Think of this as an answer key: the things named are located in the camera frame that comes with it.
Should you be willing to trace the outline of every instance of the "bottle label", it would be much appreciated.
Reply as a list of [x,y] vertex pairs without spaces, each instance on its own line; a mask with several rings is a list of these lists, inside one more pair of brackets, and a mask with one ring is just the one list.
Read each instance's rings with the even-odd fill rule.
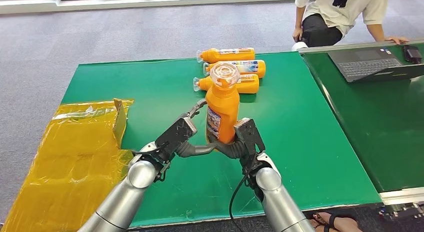
[[209,132],[215,135],[216,138],[219,137],[219,131],[221,126],[221,116],[214,112],[210,107],[207,108],[206,116],[206,127]]
[[237,53],[249,53],[249,48],[235,48],[235,49],[220,49],[219,54],[237,54]]
[[253,82],[254,80],[255,79],[252,74],[241,74],[237,83],[248,83],[248,82]]
[[257,61],[234,61],[232,62],[236,65],[240,72],[242,73],[256,73],[258,72],[258,62]]

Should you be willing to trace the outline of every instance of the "white sneaker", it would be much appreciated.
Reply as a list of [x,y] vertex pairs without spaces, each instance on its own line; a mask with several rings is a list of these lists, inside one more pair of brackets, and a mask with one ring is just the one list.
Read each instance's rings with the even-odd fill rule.
[[308,46],[304,42],[298,42],[298,43],[295,43],[293,45],[293,47],[291,48],[291,51],[295,52],[295,51],[298,51],[301,48],[308,48]]

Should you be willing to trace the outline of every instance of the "green mat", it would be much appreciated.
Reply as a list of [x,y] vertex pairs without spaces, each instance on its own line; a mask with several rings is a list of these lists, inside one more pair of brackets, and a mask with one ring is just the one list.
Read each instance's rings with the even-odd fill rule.
[[[241,95],[239,118],[251,117],[266,152],[301,209],[380,202],[298,53],[258,55],[267,65],[257,95]],[[79,65],[62,103],[134,98],[123,148],[154,141],[182,112],[205,96],[194,92],[201,77],[195,59]],[[205,144],[205,108],[194,118],[199,132],[190,141]],[[132,226],[229,217],[231,194],[242,178],[237,160],[219,153],[176,157],[166,180],[153,184]],[[242,187],[235,216],[263,213],[250,188]]]
[[327,53],[303,58],[377,191],[424,187],[424,77],[349,85]]

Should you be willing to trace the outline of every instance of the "laptop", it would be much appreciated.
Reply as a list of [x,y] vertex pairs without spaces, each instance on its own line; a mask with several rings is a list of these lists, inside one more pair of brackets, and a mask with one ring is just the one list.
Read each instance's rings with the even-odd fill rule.
[[402,65],[387,48],[330,51],[348,83],[402,80],[424,75],[424,64]]

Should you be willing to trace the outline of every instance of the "orange bottle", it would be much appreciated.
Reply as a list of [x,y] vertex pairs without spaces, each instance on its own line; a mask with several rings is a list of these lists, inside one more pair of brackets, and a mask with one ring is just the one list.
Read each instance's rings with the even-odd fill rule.
[[[210,76],[193,79],[193,89],[196,92],[199,90],[207,91],[213,84]],[[242,74],[235,84],[235,88],[239,94],[255,94],[259,90],[259,77],[256,74]]]
[[254,60],[255,50],[253,48],[216,49],[197,52],[197,61],[216,63],[219,61],[232,60]]
[[206,133],[213,134],[223,143],[234,140],[234,125],[239,113],[240,96],[235,84],[240,78],[237,67],[221,62],[210,71],[212,86],[206,93]]
[[[240,74],[257,74],[259,78],[265,76],[267,68],[263,60],[249,60],[249,61],[230,61],[230,63],[237,66]],[[215,66],[216,63],[203,63],[203,73],[207,76],[211,68]]]

